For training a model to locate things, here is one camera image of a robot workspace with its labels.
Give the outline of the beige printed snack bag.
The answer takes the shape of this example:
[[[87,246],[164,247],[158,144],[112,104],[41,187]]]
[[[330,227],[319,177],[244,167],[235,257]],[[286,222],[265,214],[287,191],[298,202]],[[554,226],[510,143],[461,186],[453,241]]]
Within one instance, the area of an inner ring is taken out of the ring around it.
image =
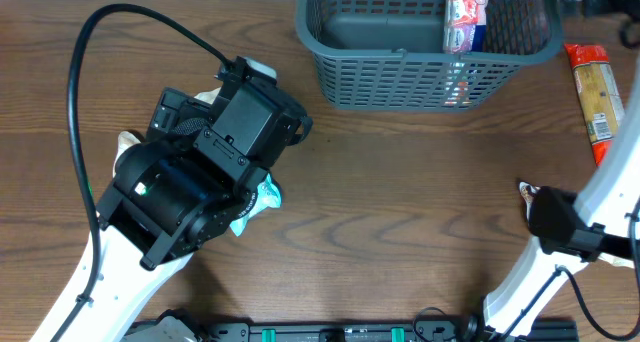
[[[533,268],[564,267],[575,273],[602,260],[615,267],[633,268],[639,241],[631,224],[639,220],[634,203],[621,204],[622,211],[589,222],[575,208],[577,195],[558,188],[519,185],[531,241],[525,260]]]

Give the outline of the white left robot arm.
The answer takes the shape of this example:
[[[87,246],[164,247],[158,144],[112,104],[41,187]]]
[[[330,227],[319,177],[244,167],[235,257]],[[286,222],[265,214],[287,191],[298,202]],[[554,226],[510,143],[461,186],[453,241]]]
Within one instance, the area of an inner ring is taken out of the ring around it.
[[[81,260],[37,341],[117,341],[206,242],[281,205],[270,170],[312,121],[276,72],[239,57],[221,87],[165,89],[144,139],[123,134]]]

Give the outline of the Kleenex tissue multipack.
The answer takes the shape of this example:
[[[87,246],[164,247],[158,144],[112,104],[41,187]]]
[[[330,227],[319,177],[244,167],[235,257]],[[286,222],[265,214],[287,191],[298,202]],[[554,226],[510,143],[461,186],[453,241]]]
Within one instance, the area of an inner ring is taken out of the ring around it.
[[[487,30],[489,0],[446,0],[443,52],[456,56],[480,52]],[[471,86],[478,78],[475,64],[454,62],[448,70],[445,90],[450,92],[445,106],[469,105]]]

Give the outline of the grey plastic lattice basket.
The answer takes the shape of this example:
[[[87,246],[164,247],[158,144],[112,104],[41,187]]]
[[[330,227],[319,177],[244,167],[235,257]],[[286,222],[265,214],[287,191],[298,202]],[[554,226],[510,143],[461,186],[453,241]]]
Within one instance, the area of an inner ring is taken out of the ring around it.
[[[480,48],[443,50],[446,0],[296,0],[296,31],[338,109],[473,109],[562,47],[558,0],[488,0]]]

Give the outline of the spaghetti packet with red ends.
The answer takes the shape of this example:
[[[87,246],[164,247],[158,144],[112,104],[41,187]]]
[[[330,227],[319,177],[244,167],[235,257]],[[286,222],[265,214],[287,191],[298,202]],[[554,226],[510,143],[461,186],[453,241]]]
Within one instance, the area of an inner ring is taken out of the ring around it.
[[[604,160],[625,116],[609,56],[600,45],[565,44],[592,153]]]

